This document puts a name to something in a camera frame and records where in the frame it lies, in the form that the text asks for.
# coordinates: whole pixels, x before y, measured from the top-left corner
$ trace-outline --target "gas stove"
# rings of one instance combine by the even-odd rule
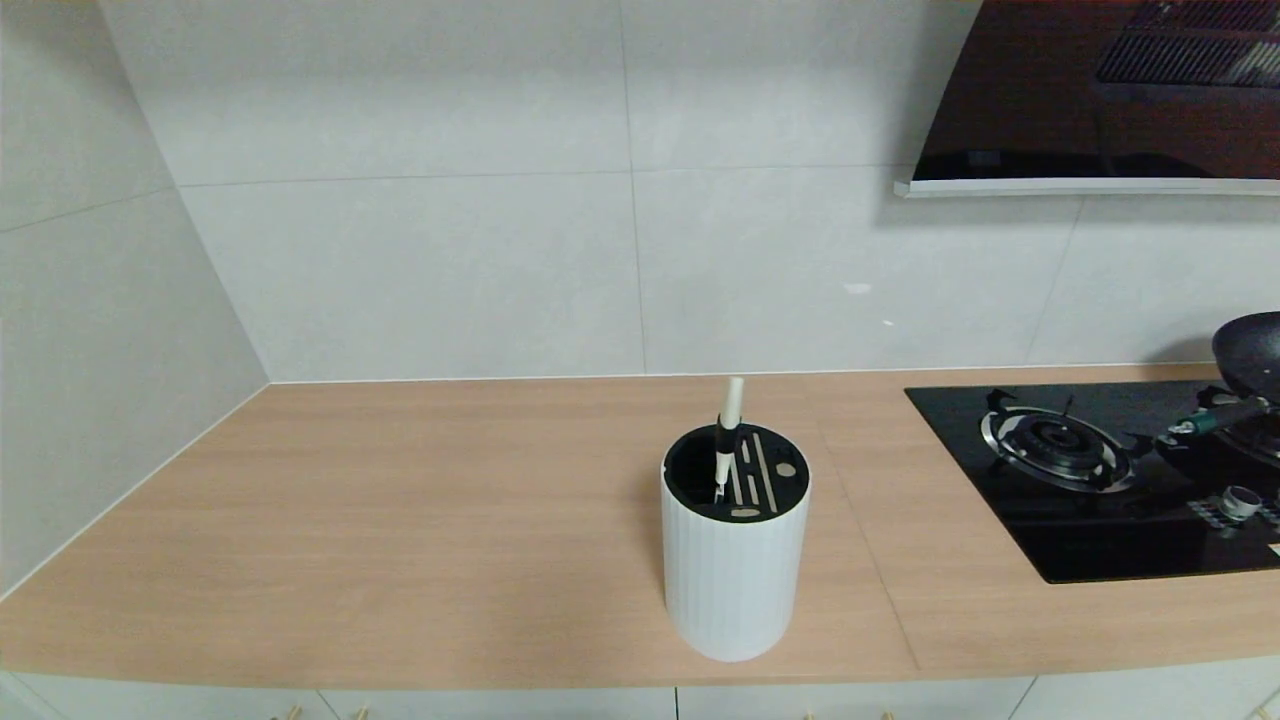
[[[1050,583],[1280,569],[1280,418],[1208,437],[1203,382],[908,388]]]

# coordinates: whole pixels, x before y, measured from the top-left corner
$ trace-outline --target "white knife block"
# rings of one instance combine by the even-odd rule
[[[667,612],[685,642],[722,662],[756,657],[786,633],[795,606],[804,528],[813,495],[808,464],[799,448],[767,428],[744,428],[748,433],[767,433],[776,447],[785,443],[790,450],[782,452],[787,452],[788,464],[799,469],[794,477],[774,482],[780,495],[777,515],[764,514],[751,521],[708,516],[728,514],[727,507],[709,506],[714,492],[713,439],[705,445],[705,452],[699,452],[699,457],[708,455],[707,468],[699,466],[696,473],[690,473],[696,475],[696,482],[668,477],[668,470],[672,475],[681,471],[681,462],[673,462],[677,447],[696,433],[709,438],[710,427],[692,430],[672,445],[660,470]],[[771,460],[755,457],[754,450],[750,452],[753,464],[744,464],[740,455],[735,457],[740,480],[745,482],[755,465],[754,477],[759,483],[759,464]],[[732,493],[726,495],[732,505]],[[758,496],[763,503],[763,488],[758,488]]]

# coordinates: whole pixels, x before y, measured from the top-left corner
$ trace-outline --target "cabinet door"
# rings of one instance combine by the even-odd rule
[[[1041,675],[1014,720],[1245,720],[1277,683],[1262,657],[1116,673]]]
[[[680,720],[1005,720],[1030,678],[677,688]]]
[[[27,685],[9,673],[0,673],[0,719],[64,720]]]
[[[315,691],[212,688],[17,674],[67,720],[334,720]]]
[[[320,691],[340,720],[675,720],[673,688],[582,691]]]

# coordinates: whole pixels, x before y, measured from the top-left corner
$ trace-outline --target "backsplash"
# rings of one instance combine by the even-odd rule
[[[266,378],[97,6],[0,22],[3,597]]]
[[[904,201],[952,0],[110,0],[269,377],[1208,359],[1280,200]]]

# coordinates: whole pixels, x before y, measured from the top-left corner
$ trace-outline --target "black pan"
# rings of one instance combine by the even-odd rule
[[[1197,413],[1172,432],[1206,434],[1280,407],[1280,313],[1245,315],[1219,328],[1213,357],[1240,402]]]

